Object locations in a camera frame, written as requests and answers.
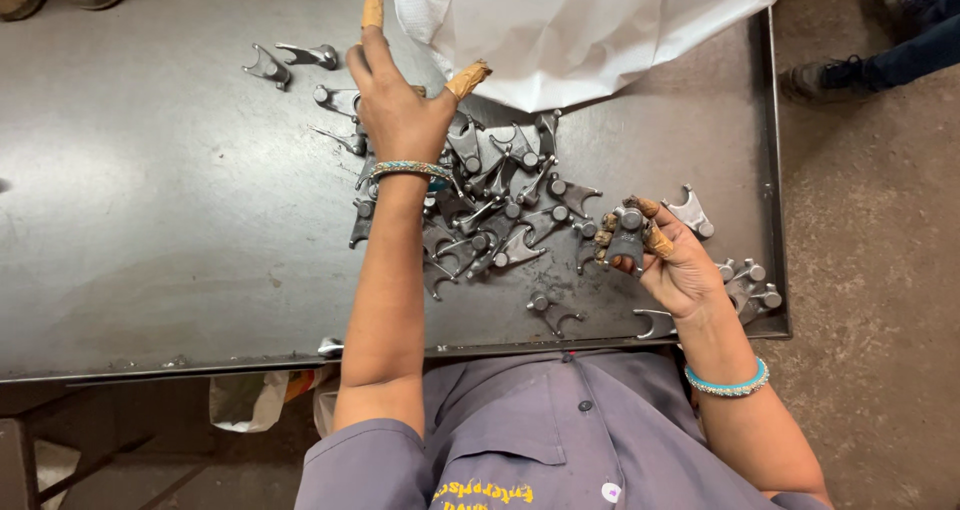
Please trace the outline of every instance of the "blue bangle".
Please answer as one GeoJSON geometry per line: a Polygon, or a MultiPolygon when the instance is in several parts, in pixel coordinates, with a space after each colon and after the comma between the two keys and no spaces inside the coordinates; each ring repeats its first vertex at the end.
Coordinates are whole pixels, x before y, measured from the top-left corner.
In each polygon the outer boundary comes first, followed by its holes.
{"type": "Polygon", "coordinates": [[[756,357],[756,376],[743,384],[711,384],[693,374],[693,369],[690,369],[690,366],[683,368],[683,373],[686,375],[686,380],[690,381],[690,385],[697,390],[721,398],[750,396],[750,394],[760,390],[770,379],[770,369],[767,369],[766,363],[759,356],[756,357]]]}

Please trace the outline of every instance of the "shirt pocket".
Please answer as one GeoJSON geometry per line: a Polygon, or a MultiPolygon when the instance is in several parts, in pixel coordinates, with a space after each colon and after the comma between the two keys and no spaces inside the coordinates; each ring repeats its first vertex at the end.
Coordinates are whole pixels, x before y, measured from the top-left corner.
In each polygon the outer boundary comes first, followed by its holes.
{"type": "Polygon", "coordinates": [[[567,457],[546,385],[503,395],[450,433],[431,509],[550,507],[543,504],[565,481],[567,457]]]}

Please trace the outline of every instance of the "jeans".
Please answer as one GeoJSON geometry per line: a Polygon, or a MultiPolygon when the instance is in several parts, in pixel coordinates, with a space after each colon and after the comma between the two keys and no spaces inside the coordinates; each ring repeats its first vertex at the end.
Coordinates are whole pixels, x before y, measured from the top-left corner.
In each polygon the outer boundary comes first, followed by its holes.
{"type": "Polygon", "coordinates": [[[863,61],[870,90],[906,85],[960,63],[960,0],[936,0],[919,16],[920,35],[863,61]]]}

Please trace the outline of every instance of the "white bag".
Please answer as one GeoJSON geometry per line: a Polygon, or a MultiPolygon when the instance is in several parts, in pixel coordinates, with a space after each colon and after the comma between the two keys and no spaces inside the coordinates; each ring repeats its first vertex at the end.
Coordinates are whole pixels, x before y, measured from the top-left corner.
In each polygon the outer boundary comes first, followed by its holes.
{"type": "Polygon", "coordinates": [[[449,79],[527,112],[609,96],[775,0],[394,0],[403,32],[449,79]]]}

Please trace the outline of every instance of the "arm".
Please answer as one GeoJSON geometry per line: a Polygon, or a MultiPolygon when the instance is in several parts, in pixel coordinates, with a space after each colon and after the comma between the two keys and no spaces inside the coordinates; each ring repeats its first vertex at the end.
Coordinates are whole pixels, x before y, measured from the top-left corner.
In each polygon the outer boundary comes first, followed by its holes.
{"type": "MultiPolygon", "coordinates": [[[[435,162],[457,109],[448,89],[420,97],[403,79],[377,25],[346,64],[363,99],[357,111],[380,161],[435,162]]],[[[392,418],[424,435],[424,239],[427,177],[381,178],[343,344],[333,430],[392,418]]]]}
{"type": "MultiPolygon", "coordinates": [[[[673,314],[690,369],[713,384],[750,381],[757,361],[714,261],[669,210],[648,199],[640,206],[674,242],[665,258],[644,254],[640,283],[673,314]]],[[[699,397],[706,440],[726,465],[767,497],[799,492],[831,505],[813,450],[770,384],[745,397],[699,397]]]]}

